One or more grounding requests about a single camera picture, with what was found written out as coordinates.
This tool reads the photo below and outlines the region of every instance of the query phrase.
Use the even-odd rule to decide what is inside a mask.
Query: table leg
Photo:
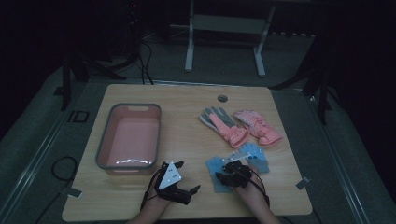
[[[189,46],[187,47],[186,65],[184,70],[192,70],[192,60],[194,56],[194,0],[190,0],[190,26],[189,26]]]
[[[264,26],[262,29],[262,38],[260,39],[260,43],[257,47],[253,48],[254,59],[256,61],[257,73],[258,73],[259,77],[265,76],[264,65],[262,63],[262,47],[264,45],[265,38],[268,35],[269,26],[270,26],[271,20],[274,16],[274,12],[275,12],[275,7],[271,7],[270,13],[269,13],[267,20],[264,23]]]

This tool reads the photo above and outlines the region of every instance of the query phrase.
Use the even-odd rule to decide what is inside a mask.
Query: dark background
[[[255,12],[254,1],[245,2],[243,8],[247,10],[243,11],[237,10],[241,8],[237,1],[228,1],[227,7],[219,7],[217,1],[206,2],[196,9],[225,14],[237,11],[241,16]],[[335,64],[331,85],[395,200],[395,3],[367,0],[268,4],[277,5],[271,32],[317,35],[324,40],[309,51],[305,63],[312,63],[329,50],[335,52],[335,57],[313,66]],[[2,1],[0,137],[46,78],[62,65],[65,49],[72,47],[95,59],[108,60],[120,49],[117,39],[127,22],[138,20],[167,37],[170,23],[188,24],[188,13],[189,1],[185,0]]]

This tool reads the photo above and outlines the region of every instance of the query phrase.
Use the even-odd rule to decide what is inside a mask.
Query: small round hole
[[[226,103],[228,101],[228,97],[226,95],[219,95],[218,100],[222,103]]]

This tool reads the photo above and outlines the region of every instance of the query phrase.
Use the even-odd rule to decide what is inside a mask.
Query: pink plastic tray
[[[114,105],[96,164],[110,175],[151,175],[157,160],[161,114],[155,104]]]

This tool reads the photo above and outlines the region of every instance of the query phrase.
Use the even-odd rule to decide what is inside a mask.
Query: gray glove
[[[220,134],[231,147],[241,147],[249,138],[248,131],[238,128],[235,121],[225,112],[223,108],[205,108],[205,113],[200,120],[209,128]]]

